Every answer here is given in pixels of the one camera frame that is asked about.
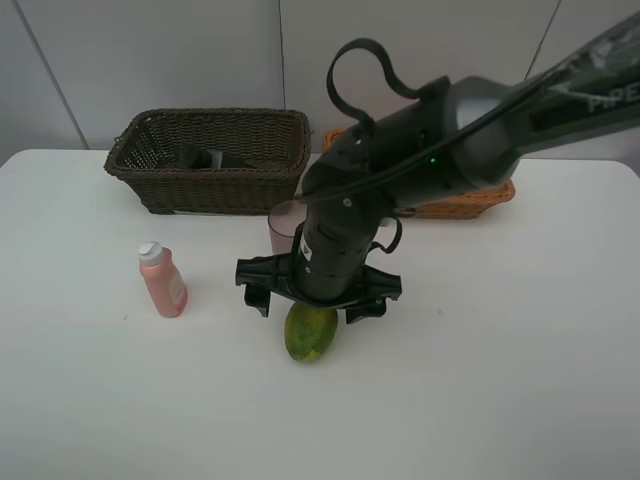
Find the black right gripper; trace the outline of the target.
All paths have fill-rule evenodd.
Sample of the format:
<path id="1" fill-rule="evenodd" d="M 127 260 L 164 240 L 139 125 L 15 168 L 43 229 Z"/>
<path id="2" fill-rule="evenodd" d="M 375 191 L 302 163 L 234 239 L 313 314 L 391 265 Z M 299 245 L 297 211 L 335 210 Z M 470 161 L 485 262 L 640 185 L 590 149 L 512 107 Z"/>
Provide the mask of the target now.
<path id="1" fill-rule="evenodd" d="M 386 300 L 402 294 L 401 278 L 366 260 L 374 250 L 394 252 L 401 238 L 401 221 L 382 197 L 308 203 L 291 251 L 239 260 L 235 283 L 262 318 L 269 316 L 271 294 L 311 306 L 348 306 L 347 324 L 381 318 Z"/>

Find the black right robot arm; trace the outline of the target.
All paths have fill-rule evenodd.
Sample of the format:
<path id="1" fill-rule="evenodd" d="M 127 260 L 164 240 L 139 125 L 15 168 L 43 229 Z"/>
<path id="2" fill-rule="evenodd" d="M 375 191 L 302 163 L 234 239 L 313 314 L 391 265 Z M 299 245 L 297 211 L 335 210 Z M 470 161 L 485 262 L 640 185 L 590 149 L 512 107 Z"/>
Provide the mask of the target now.
<path id="1" fill-rule="evenodd" d="M 348 322 L 380 317 L 402 292 L 398 276 L 366 263 L 384 219 L 506 183 L 527 153 L 634 128 L 639 123 L 639 18 L 632 15 L 535 77 L 514 86 L 440 77 L 419 89 L 395 74 L 378 42 L 388 86 L 409 105 L 381 120 L 327 93 L 353 120 L 302 180 L 306 217 L 286 254 L 238 262 L 235 282 L 262 315 L 280 295 Z"/>

